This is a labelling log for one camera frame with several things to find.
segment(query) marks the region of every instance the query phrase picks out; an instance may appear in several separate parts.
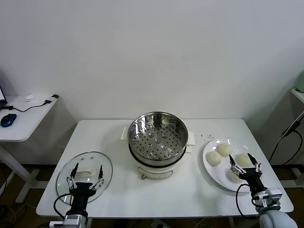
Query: stainless steel steamer basket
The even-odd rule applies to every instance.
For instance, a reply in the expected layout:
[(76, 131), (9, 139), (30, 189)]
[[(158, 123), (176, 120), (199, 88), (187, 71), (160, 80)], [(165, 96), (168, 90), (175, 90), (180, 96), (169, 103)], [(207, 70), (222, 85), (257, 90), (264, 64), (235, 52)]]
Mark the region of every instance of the stainless steel steamer basket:
[(146, 113), (133, 121), (128, 130), (130, 152), (143, 165), (163, 168), (179, 161), (186, 151), (188, 131), (176, 116)]

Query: white table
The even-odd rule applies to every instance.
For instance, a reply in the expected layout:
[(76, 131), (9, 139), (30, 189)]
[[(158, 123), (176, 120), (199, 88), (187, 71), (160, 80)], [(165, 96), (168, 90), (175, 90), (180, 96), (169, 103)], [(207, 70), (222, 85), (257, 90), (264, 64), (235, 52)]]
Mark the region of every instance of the white table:
[[(32, 102), (25, 102), (22, 96), (7, 96), (7, 105), (13, 105), (14, 107), (25, 110), (28, 107), (41, 105), (50, 96), (41, 96), (37, 100)], [(39, 123), (53, 107), (57, 100), (50, 104), (46, 104), (42, 107), (32, 108), (24, 113), (17, 110), (0, 110), (0, 119), (9, 113), (17, 114), (17, 118), (10, 127), (0, 127), (0, 142), (22, 142), (27, 140)], [(36, 176), (39, 170), (33, 170), (32, 173), (26, 171), (26, 169), (7, 151), (0, 145), (0, 159), (12, 169), (12, 173), (7, 178), (7, 183), (11, 181), (14, 174), (20, 176), (26, 183), (24, 184), (20, 194), (18, 195), (16, 202), (21, 203), (24, 201), (29, 190), (32, 188), (44, 189), (48, 184), (47, 181), (37, 181)], [(4, 185), (0, 189), (0, 194), (4, 191)]]
[[(294, 209), (266, 157), (241, 119), (183, 120), (195, 134), (196, 145), (181, 160), (178, 171), (164, 180), (138, 177), (127, 142), (120, 137), (131, 120), (82, 120), (78, 123), (36, 209), (41, 216), (57, 216), (53, 210), (57, 198), (55, 183), (62, 167), (73, 157), (90, 151), (106, 154), (113, 164), (113, 177), (105, 192), (87, 205), (91, 218), (185, 218), (239, 216), (235, 192), (219, 186), (201, 164), (201, 152), (209, 135), (227, 137), (246, 145), (262, 163), (265, 186), (279, 187), (283, 212)], [(239, 204), (246, 215), (256, 214), (249, 193), (239, 194)], [(65, 214), (69, 206), (57, 202)]]

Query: white wall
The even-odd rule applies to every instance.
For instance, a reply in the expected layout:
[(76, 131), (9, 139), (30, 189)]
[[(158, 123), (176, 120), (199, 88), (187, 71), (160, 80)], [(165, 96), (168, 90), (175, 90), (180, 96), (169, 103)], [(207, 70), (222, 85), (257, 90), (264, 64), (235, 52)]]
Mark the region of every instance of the white wall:
[(304, 68), (303, 7), (296, 0), (1, 1), (4, 87), (61, 95), (28, 142), (7, 146), (22, 163), (56, 163), (81, 119), (163, 110), (244, 118), (268, 154), (294, 116), (281, 108), (284, 121), (265, 127), (282, 99), (289, 104)]

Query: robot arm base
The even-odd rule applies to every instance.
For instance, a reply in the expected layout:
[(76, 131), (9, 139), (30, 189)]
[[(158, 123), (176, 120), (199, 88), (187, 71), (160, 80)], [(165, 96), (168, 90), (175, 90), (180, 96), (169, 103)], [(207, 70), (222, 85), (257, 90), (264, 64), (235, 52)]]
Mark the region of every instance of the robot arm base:
[(279, 210), (268, 210), (260, 216), (261, 228), (298, 228), (295, 221)]

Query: shelf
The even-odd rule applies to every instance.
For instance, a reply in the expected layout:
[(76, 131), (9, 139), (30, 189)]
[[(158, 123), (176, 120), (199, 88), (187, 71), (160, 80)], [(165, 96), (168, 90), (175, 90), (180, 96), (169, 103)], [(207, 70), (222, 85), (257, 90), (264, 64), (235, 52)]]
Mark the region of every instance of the shelf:
[(291, 92), (300, 100), (302, 103), (304, 103), (304, 93), (300, 93), (296, 91), (295, 89), (291, 89)]

